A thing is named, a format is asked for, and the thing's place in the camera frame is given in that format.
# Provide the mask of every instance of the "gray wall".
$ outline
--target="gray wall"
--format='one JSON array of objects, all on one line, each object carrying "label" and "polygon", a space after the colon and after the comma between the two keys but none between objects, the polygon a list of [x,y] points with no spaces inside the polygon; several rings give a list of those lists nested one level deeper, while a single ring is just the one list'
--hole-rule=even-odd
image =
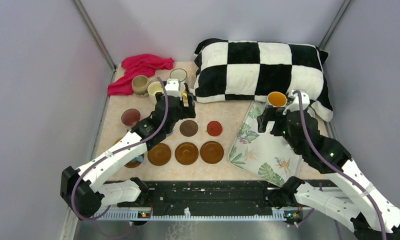
[{"label": "gray wall", "polygon": [[71,1],[0,1],[0,240],[57,238],[110,77]]},{"label": "gray wall", "polygon": [[207,38],[318,45],[343,0],[82,0],[115,64],[151,53],[191,61]]},{"label": "gray wall", "polygon": [[339,139],[400,207],[400,0],[355,1],[326,49]]}]

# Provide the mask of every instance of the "red cloth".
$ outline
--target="red cloth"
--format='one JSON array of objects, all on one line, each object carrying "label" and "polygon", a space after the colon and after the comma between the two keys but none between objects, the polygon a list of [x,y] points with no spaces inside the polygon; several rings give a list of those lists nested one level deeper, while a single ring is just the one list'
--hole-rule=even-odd
[{"label": "red cloth", "polygon": [[122,68],[126,69],[125,75],[108,86],[107,95],[133,94],[132,80],[134,77],[139,75],[152,77],[156,73],[156,69],[172,69],[173,62],[172,58],[161,58],[152,54],[127,57],[122,62]]}]

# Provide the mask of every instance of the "black and white pillow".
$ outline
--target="black and white pillow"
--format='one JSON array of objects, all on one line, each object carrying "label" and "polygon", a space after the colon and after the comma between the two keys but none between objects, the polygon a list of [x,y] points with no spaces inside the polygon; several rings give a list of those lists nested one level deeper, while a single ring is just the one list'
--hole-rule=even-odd
[{"label": "black and white pillow", "polygon": [[265,102],[271,92],[299,89],[307,92],[317,115],[332,119],[322,69],[328,53],[316,46],[211,38],[202,41],[195,54],[199,69],[193,94],[200,103]]}]

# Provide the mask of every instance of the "table surface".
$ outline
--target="table surface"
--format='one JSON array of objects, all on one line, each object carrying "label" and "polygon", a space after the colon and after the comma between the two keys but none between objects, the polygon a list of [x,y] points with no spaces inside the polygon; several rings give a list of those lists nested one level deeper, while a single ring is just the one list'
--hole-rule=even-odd
[{"label": "table surface", "polygon": [[[188,85],[192,87],[195,82],[197,66],[194,62],[175,62],[175,69],[185,69],[188,73]],[[124,75],[125,69],[120,65],[117,69],[114,81]],[[152,78],[169,78],[171,70],[157,70]],[[132,177],[139,177],[145,181],[212,181],[212,180],[260,180],[255,175],[239,169],[229,163],[228,153],[234,142],[239,127],[247,113],[251,101],[222,101],[211,103],[196,102],[195,111],[197,117],[193,119],[198,124],[198,133],[192,137],[185,137],[179,131],[183,120],[176,123],[173,134],[163,141],[172,150],[171,160],[163,166],[154,166],[147,159],[135,168],[123,167],[109,178],[109,181],[124,181]],[[137,109],[141,113],[141,119],[146,118],[154,110],[153,103],[148,97],[111,96],[104,119],[103,128],[97,148],[96,156],[109,149],[118,138],[123,137],[130,129],[121,122],[121,115],[127,109]],[[206,132],[210,121],[219,121],[223,126],[223,132],[217,137],[210,136]],[[318,118],[321,134],[327,136],[324,122]],[[223,159],[217,164],[205,163],[201,157],[192,165],[181,165],[174,156],[176,147],[184,142],[195,144],[198,149],[207,141],[219,142],[225,151]],[[299,178],[324,179],[317,170],[302,163]]]}]

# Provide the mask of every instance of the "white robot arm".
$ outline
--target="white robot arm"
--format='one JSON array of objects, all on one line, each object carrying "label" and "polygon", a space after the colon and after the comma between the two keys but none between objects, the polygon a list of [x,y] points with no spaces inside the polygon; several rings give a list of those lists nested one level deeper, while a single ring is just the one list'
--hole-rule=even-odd
[{"label": "white robot arm", "polygon": [[[69,166],[62,172],[60,195],[73,211],[75,209],[72,207],[72,198],[77,212],[84,218],[88,218],[94,215],[101,206],[133,202],[138,199],[142,191],[146,190],[146,186],[138,178],[118,183],[104,183],[125,164],[134,161],[137,156],[163,141],[172,132],[177,121],[195,118],[194,101],[192,95],[188,92],[188,86],[185,85],[188,106],[184,105],[179,87],[178,79],[168,79],[165,86],[168,95],[168,108],[166,108],[163,94],[157,93],[155,110],[149,117],[138,122],[118,143],[96,159],[76,169]],[[158,130],[160,124],[163,125],[163,128],[159,130],[157,135],[151,137],[153,132]],[[148,137],[151,139],[138,144]],[[80,184],[75,187],[81,176],[83,178],[80,179]]]},{"label": "white robot arm", "polygon": [[[335,183],[353,203],[331,197],[294,176],[287,180],[280,192],[272,194],[272,202],[283,194],[292,195],[297,203],[315,208],[342,223],[360,240],[382,239],[381,232],[386,232],[387,239],[400,239],[400,208],[374,187],[337,140],[320,135],[317,120],[305,111],[310,100],[304,91],[293,90],[288,98],[291,101],[286,107],[268,106],[265,109],[258,117],[259,131],[266,128],[267,121],[275,121],[270,133],[287,140],[296,154],[302,155],[306,163]],[[309,138],[304,133],[302,117]],[[383,224],[380,224],[374,204],[381,212]]]}]

